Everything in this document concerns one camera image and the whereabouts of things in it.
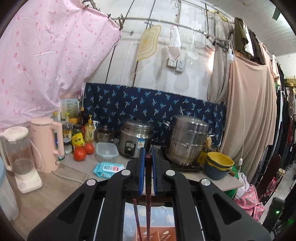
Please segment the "dark maroon chopstick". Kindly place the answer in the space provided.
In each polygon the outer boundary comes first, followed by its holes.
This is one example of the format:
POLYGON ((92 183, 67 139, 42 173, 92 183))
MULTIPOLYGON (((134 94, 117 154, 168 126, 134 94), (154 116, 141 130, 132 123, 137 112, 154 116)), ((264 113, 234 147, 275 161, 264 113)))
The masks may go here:
POLYGON ((145 156, 145 206, 146 206, 146 224, 147 240, 150 240, 151 225, 151 197, 152 197, 152 157, 145 156))

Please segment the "silver rice cooker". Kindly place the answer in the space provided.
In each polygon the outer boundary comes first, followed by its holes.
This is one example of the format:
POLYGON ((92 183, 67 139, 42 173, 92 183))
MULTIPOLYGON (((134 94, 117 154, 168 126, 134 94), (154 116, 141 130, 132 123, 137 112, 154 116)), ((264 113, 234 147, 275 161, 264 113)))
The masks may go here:
POLYGON ((126 119, 119 129, 118 151, 128 158, 138 158, 140 149, 150 150, 154 126, 140 119, 126 119))

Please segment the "black induction cooktop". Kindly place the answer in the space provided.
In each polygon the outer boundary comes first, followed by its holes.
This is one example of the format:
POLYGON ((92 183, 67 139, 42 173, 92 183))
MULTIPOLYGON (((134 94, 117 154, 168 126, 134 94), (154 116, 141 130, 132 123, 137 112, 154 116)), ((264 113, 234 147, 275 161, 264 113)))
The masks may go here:
POLYGON ((203 171, 203 168, 199 164, 191 164, 189 166, 177 165, 169 161, 171 169, 178 172, 188 172, 188 173, 199 173, 203 171))

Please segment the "blue wet wipes pack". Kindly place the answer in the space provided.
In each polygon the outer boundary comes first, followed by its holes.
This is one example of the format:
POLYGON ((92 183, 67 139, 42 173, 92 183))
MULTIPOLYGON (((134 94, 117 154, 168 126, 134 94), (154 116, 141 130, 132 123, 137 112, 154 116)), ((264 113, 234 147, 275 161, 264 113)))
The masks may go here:
POLYGON ((125 167, 122 164, 102 162, 98 163, 93 170, 94 174, 100 178, 109 179, 115 173, 124 170, 125 167))

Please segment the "clear lidded food container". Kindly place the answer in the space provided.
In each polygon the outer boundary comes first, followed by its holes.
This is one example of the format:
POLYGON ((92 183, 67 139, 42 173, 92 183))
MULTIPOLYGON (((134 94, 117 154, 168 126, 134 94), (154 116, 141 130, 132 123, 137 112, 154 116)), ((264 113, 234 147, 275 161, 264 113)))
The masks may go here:
POLYGON ((95 157, 98 162, 115 163, 119 155, 114 143, 99 142, 95 146, 95 157))

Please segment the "small glass lidded pot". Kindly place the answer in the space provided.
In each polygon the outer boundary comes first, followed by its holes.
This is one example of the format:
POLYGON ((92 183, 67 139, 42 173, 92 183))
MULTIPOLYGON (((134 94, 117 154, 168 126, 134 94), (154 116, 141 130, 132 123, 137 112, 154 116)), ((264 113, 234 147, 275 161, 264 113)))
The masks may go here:
POLYGON ((113 143, 115 131, 105 125, 104 127, 96 128, 94 132, 94 140, 97 143, 113 143))

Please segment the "large stainless steamer pot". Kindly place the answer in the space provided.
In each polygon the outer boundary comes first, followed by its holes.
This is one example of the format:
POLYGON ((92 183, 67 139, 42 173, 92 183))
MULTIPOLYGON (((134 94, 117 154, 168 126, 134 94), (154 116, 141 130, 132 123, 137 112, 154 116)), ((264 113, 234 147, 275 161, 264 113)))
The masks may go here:
POLYGON ((174 164, 190 166, 199 156, 208 137, 209 125, 193 116, 175 115, 171 121, 164 120, 168 126, 166 156, 174 164))

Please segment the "pink utensil holder basket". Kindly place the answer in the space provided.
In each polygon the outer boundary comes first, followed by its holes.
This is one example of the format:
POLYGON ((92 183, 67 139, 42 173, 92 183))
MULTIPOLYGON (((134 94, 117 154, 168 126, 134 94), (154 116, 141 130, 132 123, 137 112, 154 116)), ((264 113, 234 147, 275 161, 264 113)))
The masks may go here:
MULTIPOLYGON (((151 226, 149 237, 147 227, 140 226, 142 240, 176 241, 176 231, 174 226, 151 226)), ((136 230, 133 240, 140 240, 138 230, 136 230)))

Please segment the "right red tomato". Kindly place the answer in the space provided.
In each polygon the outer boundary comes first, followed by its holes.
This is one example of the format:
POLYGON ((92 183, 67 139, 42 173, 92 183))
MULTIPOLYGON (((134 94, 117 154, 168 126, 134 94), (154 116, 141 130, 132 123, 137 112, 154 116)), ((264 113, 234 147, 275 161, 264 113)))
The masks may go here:
POLYGON ((94 148, 93 144, 86 143, 84 146, 84 150, 85 150, 86 154, 92 155, 95 151, 95 148, 94 148))

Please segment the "red tomato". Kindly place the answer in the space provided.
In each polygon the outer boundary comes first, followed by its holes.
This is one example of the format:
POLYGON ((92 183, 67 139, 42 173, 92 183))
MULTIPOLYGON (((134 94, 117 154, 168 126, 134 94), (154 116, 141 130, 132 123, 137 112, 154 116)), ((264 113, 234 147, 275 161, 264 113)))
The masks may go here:
POLYGON ((84 150, 85 150, 86 154, 92 155, 95 151, 95 148, 94 148, 93 144, 86 143, 84 146, 84 150))
POLYGON ((73 152, 73 158, 76 162, 84 161, 86 155, 87 153, 84 148, 76 148, 73 152))

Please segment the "dark blue bowl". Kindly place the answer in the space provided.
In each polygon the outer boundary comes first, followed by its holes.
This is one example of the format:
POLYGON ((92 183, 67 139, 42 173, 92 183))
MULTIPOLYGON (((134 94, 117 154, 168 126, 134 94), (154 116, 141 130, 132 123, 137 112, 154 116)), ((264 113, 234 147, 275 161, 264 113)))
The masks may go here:
POLYGON ((209 165, 208 163, 204 164, 204 173, 213 180, 221 180, 232 170, 231 168, 223 168, 219 170, 214 166, 209 165))

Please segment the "yellow oil bottle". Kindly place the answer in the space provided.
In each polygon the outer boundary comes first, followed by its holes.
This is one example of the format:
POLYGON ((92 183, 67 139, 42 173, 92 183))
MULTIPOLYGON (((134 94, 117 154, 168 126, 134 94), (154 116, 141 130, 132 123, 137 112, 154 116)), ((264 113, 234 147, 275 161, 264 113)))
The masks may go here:
POLYGON ((89 115, 89 119, 84 128, 84 140, 86 143, 93 143, 94 141, 94 124, 92 120, 92 115, 89 115))

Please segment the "left red tomato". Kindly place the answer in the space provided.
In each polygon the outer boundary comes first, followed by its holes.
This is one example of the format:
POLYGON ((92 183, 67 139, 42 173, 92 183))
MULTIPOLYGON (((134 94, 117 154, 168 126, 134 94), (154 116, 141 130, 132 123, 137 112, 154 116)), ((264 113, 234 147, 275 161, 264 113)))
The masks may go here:
POLYGON ((76 162, 84 161, 86 155, 87 153, 84 148, 76 148, 73 152, 73 158, 76 162))

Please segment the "navy blue patterned cloth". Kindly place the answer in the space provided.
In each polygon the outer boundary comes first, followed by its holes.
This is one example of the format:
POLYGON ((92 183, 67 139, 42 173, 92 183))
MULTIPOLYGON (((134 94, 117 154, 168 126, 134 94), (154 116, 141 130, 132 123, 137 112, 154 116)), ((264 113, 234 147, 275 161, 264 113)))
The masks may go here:
POLYGON ((124 120, 139 119, 154 126, 152 142, 164 145, 170 121, 175 115, 192 116, 209 125, 212 144, 220 146, 226 107, 187 96, 139 87, 88 83, 84 90, 85 114, 92 115, 99 126, 119 130, 124 120))

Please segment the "yellow bowl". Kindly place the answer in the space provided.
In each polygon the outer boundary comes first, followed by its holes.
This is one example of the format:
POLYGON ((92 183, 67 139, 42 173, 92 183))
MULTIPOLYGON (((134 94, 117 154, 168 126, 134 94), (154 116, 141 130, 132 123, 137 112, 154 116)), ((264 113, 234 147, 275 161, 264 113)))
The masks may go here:
POLYGON ((221 167, 230 167, 234 165, 234 161, 229 156, 220 152, 209 152, 207 157, 221 167))

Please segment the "yellow seasoning packet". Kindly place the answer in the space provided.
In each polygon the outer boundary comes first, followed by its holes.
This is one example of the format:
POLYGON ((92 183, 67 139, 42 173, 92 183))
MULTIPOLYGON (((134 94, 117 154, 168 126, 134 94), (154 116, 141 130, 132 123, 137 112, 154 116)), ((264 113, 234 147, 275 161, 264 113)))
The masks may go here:
POLYGON ((82 133, 76 133, 72 137, 72 145, 73 146, 83 146, 85 145, 84 138, 82 133))

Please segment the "soy sauce bottle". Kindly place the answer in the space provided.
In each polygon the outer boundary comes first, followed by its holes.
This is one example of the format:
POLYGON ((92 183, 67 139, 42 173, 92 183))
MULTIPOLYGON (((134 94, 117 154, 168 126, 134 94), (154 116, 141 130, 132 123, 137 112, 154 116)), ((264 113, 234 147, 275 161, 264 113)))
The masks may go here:
POLYGON ((63 124, 63 138, 68 138, 72 140, 72 126, 69 121, 70 114, 66 113, 65 122, 63 124))

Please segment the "pink floral bag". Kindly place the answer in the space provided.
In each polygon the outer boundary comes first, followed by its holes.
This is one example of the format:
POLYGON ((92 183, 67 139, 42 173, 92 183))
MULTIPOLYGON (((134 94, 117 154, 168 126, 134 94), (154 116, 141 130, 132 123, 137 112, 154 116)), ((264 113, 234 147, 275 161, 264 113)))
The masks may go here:
POLYGON ((265 208, 259 201, 257 191, 254 185, 250 185, 248 190, 242 195, 242 191, 237 191, 234 197, 235 203, 248 213, 254 220, 260 221, 265 208))

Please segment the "pink electric kettle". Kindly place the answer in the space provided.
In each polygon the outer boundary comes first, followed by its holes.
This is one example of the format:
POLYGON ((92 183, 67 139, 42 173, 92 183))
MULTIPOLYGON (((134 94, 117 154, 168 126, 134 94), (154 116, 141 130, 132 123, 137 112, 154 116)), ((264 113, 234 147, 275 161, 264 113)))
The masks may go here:
POLYGON ((65 155, 62 123, 49 117, 33 118, 30 141, 35 167, 39 172, 51 173, 59 168, 58 157, 65 155))

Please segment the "yellow hanging cutting board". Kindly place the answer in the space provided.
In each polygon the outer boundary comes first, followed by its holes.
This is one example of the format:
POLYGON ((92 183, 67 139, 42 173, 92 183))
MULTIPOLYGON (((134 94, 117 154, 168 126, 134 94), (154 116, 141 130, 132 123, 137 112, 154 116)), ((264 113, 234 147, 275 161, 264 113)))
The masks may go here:
POLYGON ((161 33, 161 25, 155 25, 147 28, 140 39, 136 61, 147 59, 157 51, 158 39, 161 33))

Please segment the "white hanging strainer ladle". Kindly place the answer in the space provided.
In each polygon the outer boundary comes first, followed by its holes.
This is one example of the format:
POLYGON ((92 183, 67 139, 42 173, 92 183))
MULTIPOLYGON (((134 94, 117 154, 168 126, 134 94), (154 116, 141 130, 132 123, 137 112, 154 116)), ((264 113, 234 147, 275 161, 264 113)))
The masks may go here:
POLYGON ((198 58, 199 58, 198 50, 195 47, 195 32, 194 31, 192 32, 191 44, 186 49, 186 54, 189 58, 191 58, 193 60, 198 60, 198 58))

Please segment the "beige hanging curtain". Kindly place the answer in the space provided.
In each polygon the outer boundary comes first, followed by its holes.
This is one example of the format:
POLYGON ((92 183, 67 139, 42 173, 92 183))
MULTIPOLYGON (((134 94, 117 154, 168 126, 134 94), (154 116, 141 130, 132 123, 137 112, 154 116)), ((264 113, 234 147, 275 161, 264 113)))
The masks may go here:
POLYGON ((225 126, 220 151, 236 163, 251 181, 267 146, 273 144, 276 126, 276 76, 269 54, 260 44, 264 64, 234 55, 232 63, 216 47, 207 100, 225 104, 225 126))

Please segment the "white blender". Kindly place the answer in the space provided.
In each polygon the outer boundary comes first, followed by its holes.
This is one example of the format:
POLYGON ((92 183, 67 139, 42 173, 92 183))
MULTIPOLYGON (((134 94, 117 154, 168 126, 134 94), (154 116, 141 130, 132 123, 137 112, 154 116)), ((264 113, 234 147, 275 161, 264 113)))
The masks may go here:
POLYGON ((33 160, 29 130, 14 126, 1 133, 1 158, 5 168, 14 174, 18 190, 22 194, 43 186, 33 160))

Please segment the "blue rimmed plastic bin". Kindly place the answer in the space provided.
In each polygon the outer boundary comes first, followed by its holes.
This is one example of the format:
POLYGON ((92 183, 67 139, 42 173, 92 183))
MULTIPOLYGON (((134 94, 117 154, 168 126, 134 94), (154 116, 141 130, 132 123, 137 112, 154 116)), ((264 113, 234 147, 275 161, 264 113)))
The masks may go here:
POLYGON ((0 205, 9 221, 16 220, 19 215, 19 209, 16 203, 15 194, 6 177, 6 168, 3 160, 0 160, 0 205))

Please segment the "pink floral curtain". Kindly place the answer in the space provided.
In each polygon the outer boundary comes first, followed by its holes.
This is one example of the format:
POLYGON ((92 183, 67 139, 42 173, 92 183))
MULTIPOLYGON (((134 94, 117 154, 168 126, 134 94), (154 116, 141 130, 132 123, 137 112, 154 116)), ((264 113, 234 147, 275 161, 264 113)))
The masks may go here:
POLYGON ((115 21, 81 1, 27 1, 1 36, 1 130, 78 97, 120 37, 115 21))

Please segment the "wall power socket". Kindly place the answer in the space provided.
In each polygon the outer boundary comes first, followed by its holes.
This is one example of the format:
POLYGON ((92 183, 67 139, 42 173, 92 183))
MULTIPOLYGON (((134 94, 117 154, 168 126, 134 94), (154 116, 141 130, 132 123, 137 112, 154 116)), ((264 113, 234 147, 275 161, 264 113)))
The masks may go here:
POLYGON ((168 68, 174 69, 177 73, 183 73, 185 70, 185 62, 183 60, 167 60, 168 68))

